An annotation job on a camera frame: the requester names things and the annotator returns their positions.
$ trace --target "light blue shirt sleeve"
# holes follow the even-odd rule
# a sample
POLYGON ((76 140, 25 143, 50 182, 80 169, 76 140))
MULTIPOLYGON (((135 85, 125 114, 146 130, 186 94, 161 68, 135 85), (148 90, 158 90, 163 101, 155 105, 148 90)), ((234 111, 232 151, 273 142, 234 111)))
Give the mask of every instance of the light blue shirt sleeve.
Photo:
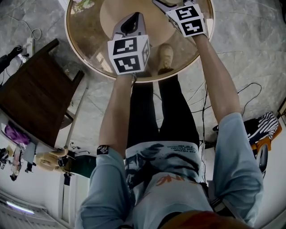
POLYGON ((130 211, 125 166, 120 154, 109 148, 97 156, 97 166, 90 178, 88 197, 76 216, 76 229, 117 229, 130 211))
POLYGON ((216 197, 225 199, 247 224, 254 225, 263 194, 263 178, 240 113, 229 114, 219 124, 214 189, 216 197))

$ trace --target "round glass table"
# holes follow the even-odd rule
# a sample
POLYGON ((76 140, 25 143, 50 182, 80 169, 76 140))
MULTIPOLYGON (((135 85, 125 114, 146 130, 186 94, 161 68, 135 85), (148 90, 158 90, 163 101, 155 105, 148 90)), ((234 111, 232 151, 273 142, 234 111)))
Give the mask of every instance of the round glass table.
MULTIPOLYGON (((204 14, 207 36, 211 39, 215 26, 212 0, 197 0, 197 3, 204 14)), ((65 27, 73 51, 92 70, 116 79, 117 74, 108 57, 107 42, 112 36, 114 26, 135 12, 144 15, 151 45, 150 58, 145 69, 148 74, 140 74, 137 82, 154 82, 174 76, 198 59, 199 54, 193 39, 184 38, 174 29, 152 0, 70 0, 65 15, 65 27), (173 47, 174 70, 158 75, 158 48, 163 43, 173 47)))

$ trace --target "dark wooden chair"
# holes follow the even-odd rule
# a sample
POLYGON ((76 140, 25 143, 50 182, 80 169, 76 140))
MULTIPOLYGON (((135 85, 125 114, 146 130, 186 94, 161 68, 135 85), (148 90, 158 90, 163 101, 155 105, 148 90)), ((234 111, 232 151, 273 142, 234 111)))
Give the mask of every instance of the dark wooden chair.
POLYGON ((43 47, 0 88, 0 109, 32 140, 54 147, 72 96, 84 73, 71 80, 49 55, 57 39, 43 47))

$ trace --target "person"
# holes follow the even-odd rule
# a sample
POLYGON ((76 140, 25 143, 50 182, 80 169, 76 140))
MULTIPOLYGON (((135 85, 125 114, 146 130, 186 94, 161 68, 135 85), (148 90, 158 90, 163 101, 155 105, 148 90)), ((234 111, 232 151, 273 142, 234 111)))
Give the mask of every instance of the person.
MULTIPOLYGON (((178 76, 159 81, 164 121, 158 130, 153 84, 135 84, 131 92, 132 75, 127 74, 114 83, 100 129, 97 166, 76 217, 77 229, 245 229, 254 225, 263 180, 248 142, 238 94, 208 38, 202 34, 193 39, 219 124, 212 203, 198 183, 199 135, 178 76), (216 203, 223 206, 221 211, 216 203)), ((164 44, 159 74, 172 70, 172 58, 172 47, 164 44)))

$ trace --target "shoe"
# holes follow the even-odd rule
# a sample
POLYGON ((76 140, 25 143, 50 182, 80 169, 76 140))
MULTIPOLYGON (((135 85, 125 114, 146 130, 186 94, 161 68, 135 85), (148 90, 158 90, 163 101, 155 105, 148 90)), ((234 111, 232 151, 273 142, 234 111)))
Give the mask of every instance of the shoe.
POLYGON ((164 69, 164 68, 171 68, 172 61, 174 57, 174 52, 172 46, 169 44, 162 44, 159 47, 159 69, 164 69))

